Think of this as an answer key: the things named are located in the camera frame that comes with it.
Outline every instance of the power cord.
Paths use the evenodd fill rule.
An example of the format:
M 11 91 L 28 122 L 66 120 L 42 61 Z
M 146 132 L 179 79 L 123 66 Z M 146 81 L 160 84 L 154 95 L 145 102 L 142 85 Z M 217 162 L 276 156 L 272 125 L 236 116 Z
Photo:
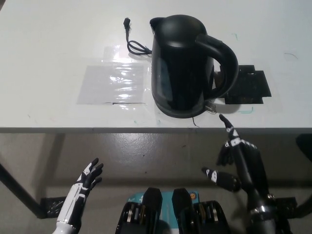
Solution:
M 124 22 L 123 22 L 123 26 L 125 27 L 126 29 L 126 40 L 127 40 L 127 48 L 128 48 L 128 51 L 131 53 L 131 54 L 134 54 L 134 55 L 150 55 L 152 54 L 152 51 L 147 48 L 146 46 L 143 46 L 142 44 L 138 43 L 137 41 L 135 40 L 130 40 L 129 41 L 129 31 L 130 31 L 130 19 L 129 18 L 125 18 Z

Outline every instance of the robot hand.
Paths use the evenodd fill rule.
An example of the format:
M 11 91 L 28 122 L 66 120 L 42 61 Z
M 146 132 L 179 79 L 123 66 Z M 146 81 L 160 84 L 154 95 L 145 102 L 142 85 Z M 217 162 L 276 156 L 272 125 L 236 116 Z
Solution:
M 229 140 L 221 148 L 217 165 L 236 165 L 237 174 L 241 182 L 241 188 L 247 193 L 253 193 L 256 189 L 260 196 L 268 196 L 269 188 L 264 165 L 258 148 L 241 139 L 233 125 L 223 116 L 219 116 L 224 122 Z
M 240 138 L 237 130 L 223 116 L 229 140 L 222 146 L 217 165 L 225 166 L 235 163 L 238 178 L 234 175 L 218 172 L 206 167 L 202 171 L 218 186 L 236 192 L 242 188 L 249 197 L 248 209 L 262 206 L 268 198 L 269 189 L 260 151 L 253 144 Z
M 77 234 L 81 228 L 81 217 L 90 191 L 102 181 L 103 163 L 95 167 L 98 158 L 94 159 L 81 173 L 69 191 L 57 220 L 53 234 Z

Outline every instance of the plastic sheet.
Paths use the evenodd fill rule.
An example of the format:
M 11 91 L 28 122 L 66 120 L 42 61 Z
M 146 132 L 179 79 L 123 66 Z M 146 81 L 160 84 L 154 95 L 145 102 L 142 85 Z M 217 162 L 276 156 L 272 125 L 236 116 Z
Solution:
M 148 67 L 138 62 L 88 66 L 78 104 L 143 103 Z

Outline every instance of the kettle spout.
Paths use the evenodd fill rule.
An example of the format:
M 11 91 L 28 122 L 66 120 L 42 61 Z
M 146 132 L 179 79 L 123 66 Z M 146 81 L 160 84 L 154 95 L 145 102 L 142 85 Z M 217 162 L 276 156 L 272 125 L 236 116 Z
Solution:
M 152 28 L 153 33 L 156 30 L 157 25 L 164 19 L 164 17 L 157 17 L 150 20 L 150 25 Z

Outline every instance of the black electric kettle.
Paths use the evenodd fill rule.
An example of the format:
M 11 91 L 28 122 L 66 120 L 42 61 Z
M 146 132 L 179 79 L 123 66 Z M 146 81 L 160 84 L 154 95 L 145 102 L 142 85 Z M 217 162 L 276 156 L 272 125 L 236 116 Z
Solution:
M 152 94 L 157 107 L 176 118 L 190 118 L 205 111 L 211 99 L 226 94 L 234 85 L 238 62 L 222 41 L 207 35 L 198 19 L 186 15 L 154 18 Z M 221 64 L 222 84 L 215 89 L 214 63 Z

